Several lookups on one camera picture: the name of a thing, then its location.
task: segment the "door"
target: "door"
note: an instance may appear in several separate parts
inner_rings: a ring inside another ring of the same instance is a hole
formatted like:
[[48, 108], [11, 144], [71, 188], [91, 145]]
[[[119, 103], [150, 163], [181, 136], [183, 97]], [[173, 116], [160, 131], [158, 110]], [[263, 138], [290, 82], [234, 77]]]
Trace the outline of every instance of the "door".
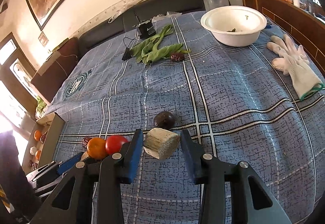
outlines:
[[10, 33], [0, 42], [0, 83], [3, 83], [33, 119], [37, 100], [35, 92], [29, 87], [29, 82], [35, 73], [35, 68]]

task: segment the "white bowl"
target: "white bowl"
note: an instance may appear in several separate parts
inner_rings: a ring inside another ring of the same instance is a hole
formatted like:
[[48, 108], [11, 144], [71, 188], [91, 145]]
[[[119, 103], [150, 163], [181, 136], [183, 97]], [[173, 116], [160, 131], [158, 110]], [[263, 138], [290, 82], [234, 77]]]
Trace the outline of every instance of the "white bowl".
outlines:
[[204, 28], [226, 45], [243, 47], [254, 43], [266, 27], [266, 18], [255, 9], [225, 6], [212, 9], [201, 18]]

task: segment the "dark purple fruit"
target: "dark purple fruit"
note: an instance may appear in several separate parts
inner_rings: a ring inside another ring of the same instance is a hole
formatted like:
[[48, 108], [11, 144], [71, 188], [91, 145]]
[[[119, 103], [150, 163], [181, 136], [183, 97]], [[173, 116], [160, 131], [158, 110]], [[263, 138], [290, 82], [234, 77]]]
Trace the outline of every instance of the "dark purple fruit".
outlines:
[[169, 111], [162, 111], [155, 116], [153, 124], [156, 128], [169, 130], [175, 124], [175, 117]]

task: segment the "circular logo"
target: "circular logo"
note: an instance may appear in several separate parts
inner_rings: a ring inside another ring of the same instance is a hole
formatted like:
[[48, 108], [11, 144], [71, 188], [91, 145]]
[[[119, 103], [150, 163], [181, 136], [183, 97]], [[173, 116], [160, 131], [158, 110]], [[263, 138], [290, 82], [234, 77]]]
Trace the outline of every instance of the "circular logo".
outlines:
[[91, 70], [87, 73], [82, 73], [76, 76], [75, 79], [67, 85], [65, 96], [71, 97], [74, 93], [80, 91], [90, 74]]

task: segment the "blue plaid tablecloth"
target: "blue plaid tablecloth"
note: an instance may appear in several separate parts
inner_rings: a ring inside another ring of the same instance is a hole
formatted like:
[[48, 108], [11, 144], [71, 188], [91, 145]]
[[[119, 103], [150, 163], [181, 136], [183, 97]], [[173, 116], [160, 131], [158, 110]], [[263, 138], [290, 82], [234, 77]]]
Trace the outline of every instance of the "blue plaid tablecloth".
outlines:
[[[83, 150], [83, 137], [122, 134], [129, 140], [137, 128], [153, 128], [163, 110], [176, 117], [173, 131], [188, 129], [207, 153], [225, 162], [250, 163], [293, 223], [303, 223], [325, 190], [325, 91], [300, 102], [290, 76], [271, 67], [277, 55], [266, 48], [277, 25], [261, 31], [247, 47], [219, 43], [202, 28], [203, 12], [154, 24], [175, 33], [160, 47], [184, 43], [191, 49], [184, 62], [162, 60], [145, 67], [122, 61], [123, 38], [90, 50], [67, 78], [47, 109], [65, 126], [54, 159], [64, 161]], [[313, 63], [311, 68], [325, 82]], [[97, 185], [93, 196], [96, 223]], [[188, 177], [179, 147], [166, 160], [142, 153], [133, 184], [122, 185], [125, 223], [197, 223], [201, 186]], [[226, 185], [226, 223], [231, 223], [230, 186]]]

